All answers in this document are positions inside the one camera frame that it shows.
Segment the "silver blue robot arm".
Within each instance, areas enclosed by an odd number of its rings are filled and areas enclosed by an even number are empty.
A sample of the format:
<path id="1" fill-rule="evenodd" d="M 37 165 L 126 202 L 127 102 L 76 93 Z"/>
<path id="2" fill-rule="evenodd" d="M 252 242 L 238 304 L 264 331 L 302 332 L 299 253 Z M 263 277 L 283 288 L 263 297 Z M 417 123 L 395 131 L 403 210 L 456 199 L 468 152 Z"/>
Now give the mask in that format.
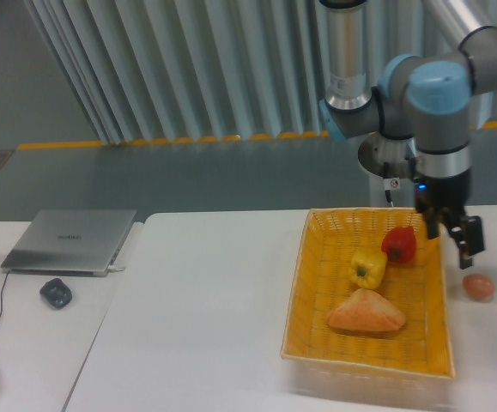
<path id="1" fill-rule="evenodd" d="M 375 86 L 367 80 L 364 1 L 326 1 L 330 83 L 321 106 L 340 137 L 370 137 L 360 165 L 414 183 L 415 209 L 434 239 L 445 229 L 469 268 L 485 248 L 482 220 L 468 215 L 470 100 L 497 91 L 497 27 L 471 1 L 427 1 L 451 46 L 442 55 L 394 57 Z"/>

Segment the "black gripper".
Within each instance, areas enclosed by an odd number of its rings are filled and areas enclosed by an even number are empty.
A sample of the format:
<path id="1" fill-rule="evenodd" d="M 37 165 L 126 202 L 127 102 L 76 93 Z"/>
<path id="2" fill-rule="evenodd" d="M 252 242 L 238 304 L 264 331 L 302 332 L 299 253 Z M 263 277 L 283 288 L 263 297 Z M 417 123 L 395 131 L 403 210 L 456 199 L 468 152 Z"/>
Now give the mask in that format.
<path id="1" fill-rule="evenodd" d="M 415 209 L 425 223 L 427 238 L 439 237 L 440 223 L 449 227 L 448 233 L 458 249 L 461 270 L 471 267 L 473 257 L 485 250 L 482 218 L 465 215 L 470 181 L 470 170 L 446 178 L 420 174 L 414 180 Z"/>

